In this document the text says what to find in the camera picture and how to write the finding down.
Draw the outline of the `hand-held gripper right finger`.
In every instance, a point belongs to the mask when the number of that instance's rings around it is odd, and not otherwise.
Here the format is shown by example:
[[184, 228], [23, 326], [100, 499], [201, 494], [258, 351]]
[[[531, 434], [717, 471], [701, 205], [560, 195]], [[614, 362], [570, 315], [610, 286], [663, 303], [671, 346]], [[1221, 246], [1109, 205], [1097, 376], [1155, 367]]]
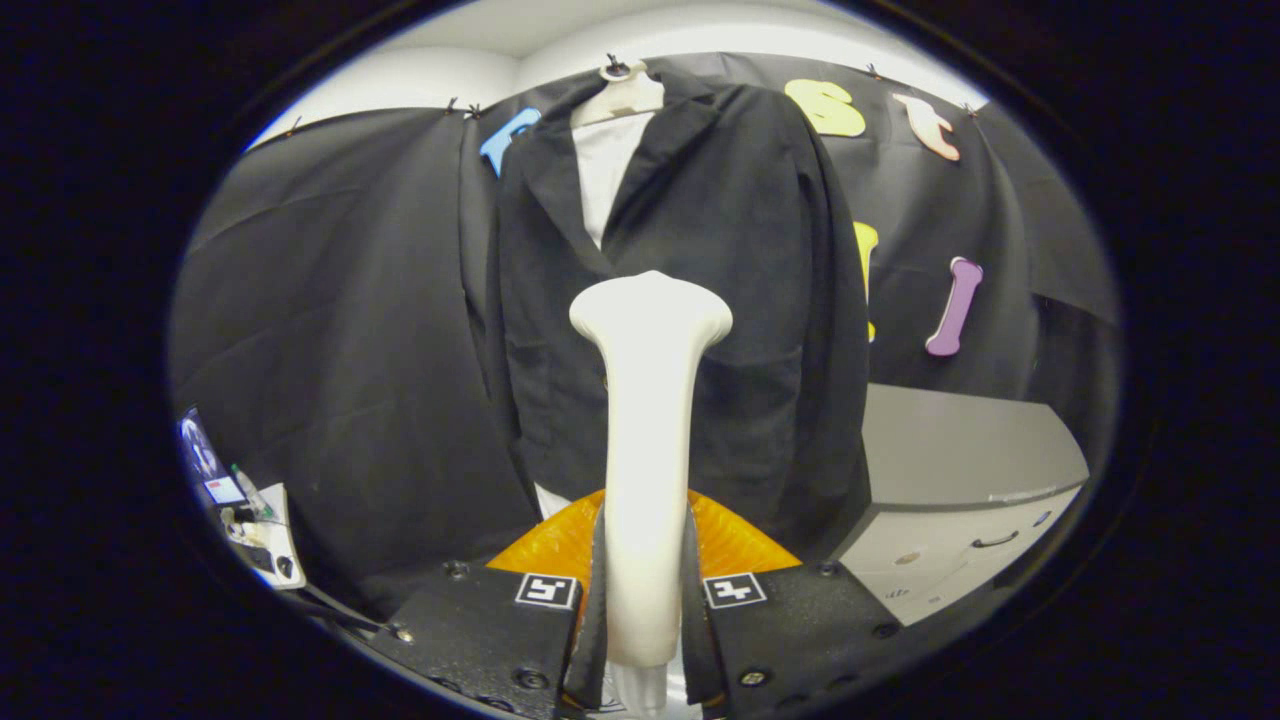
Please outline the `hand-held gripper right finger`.
[[707, 716], [818, 716], [899, 675], [902, 626], [841, 562], [803, 562], [689, 496], [685, 676]]

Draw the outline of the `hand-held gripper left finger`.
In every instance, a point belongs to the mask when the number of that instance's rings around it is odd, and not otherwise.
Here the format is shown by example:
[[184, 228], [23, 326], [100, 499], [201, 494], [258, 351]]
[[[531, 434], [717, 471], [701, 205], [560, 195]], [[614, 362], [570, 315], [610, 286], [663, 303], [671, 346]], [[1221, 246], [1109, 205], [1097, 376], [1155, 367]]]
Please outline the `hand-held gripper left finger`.
[[593, 578], [603, 500], [571, 503], [490, 562], [442, 564], [369, 650], [483, 714], [581, 719], [600, 702], [605, 665], [603, 584]]

